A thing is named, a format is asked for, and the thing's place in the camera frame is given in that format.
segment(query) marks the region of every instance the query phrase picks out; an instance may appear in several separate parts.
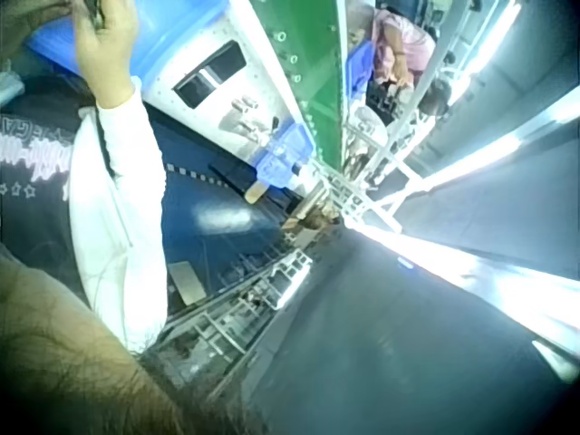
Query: black t-shirt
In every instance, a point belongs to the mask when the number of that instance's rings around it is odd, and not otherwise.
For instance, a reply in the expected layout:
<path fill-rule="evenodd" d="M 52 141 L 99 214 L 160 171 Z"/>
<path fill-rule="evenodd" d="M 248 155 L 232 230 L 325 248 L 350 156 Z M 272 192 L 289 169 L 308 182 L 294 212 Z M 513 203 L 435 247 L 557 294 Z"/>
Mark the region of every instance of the black t-shirt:
<path fill-rule="evenodd" d="M 82 102 L 57 81 L 42 79 L 26 89 L 0 113 L 0 240 L 22 263 L 61 281 L 86 303 L 68 198 Z"/>

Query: blue floor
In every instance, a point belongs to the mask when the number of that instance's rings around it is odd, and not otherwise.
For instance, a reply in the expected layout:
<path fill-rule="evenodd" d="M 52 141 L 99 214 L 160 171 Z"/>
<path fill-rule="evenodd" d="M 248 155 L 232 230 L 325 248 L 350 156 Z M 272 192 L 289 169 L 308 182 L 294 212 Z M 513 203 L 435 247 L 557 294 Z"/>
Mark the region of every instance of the blue floor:
<path fill-rule="evenodd" d="M 162 219 L 167 262 L 189 261 L 206 292 L 214 294 L 240 255 L 259 266 L 269 258 L 265 251 L 276 253 L 271 246 L 282 244 L 285 213 L 268 197 L 250 206 L 233 188 L 216 183 L 212 168 L 247 189 L 254 180 L 247 165 L 156 111 L 150 117 L 164 163 L 198 174 L 193 179 L 168 172 Z"/>

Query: black and white striped tape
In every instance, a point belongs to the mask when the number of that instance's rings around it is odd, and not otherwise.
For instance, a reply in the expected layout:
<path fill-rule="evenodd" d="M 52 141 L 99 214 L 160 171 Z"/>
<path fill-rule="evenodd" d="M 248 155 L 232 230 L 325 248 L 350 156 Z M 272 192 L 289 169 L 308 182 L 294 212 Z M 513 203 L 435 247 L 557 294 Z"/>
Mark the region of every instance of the black and white striped tape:
<path fill-rule="evenodd" d="M 188 170 L 185 168 L 179 168 L 175 165 L 168 163 L 165 165 L 165 169 L 168 172 L 173 172 L 175 174 L 183 175 L 185 177 L 189 177 L 191 179 L 196 179 L 198 181 L 203 181 L 204 183 L 213 184 L 215 186 L 219 186 L 224 189 L 228 189 L 229 186 L 224 183 L 221 179 L 216 179 L 215 177 L 210 177 L 205 174 L 199 174 L 195 170 Z"/>

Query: gray surface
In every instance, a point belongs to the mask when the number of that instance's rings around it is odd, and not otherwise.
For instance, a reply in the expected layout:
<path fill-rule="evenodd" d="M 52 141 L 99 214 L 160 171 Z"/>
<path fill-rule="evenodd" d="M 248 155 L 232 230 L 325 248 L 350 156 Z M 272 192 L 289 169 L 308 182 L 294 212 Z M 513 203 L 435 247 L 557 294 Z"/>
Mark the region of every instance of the gray surface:
<path fill-rule="evenodd" d="M 514 130 L 578 84 L 578 16 L 572 3 L 523 3 L 466 98 L 427 138 L 429 146 L 420 147 L 422 160 L 442 168 Z"/>
<path fill-rule="evenodd" d="M 564 387 L 531 334 L 358 243 L 349 267 L 306 297 L 255 393 L 273 433 L 513 434 L 537 423 Z"/>
<path fill-rule="evenodd" d="M 578 279 L 577 125 L 429 195 L 395 217 L 410 236 Z"/>

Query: white sleeve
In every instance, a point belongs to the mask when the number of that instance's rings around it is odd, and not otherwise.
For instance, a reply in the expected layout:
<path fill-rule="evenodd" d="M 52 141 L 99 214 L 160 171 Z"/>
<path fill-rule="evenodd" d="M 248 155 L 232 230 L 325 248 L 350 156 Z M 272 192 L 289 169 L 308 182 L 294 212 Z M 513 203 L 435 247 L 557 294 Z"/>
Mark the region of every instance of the white sleeve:
<path fill-rule="evenodd" d="M 166 174 L 161 152 L 140 96 L 120 107 L 99 107 L 121 214 L 130 239 L 123 288 L 123 325 L 127 347 L 142 352 L 167 320 L 167 269 L 161 237 L 161 201 Z"/>

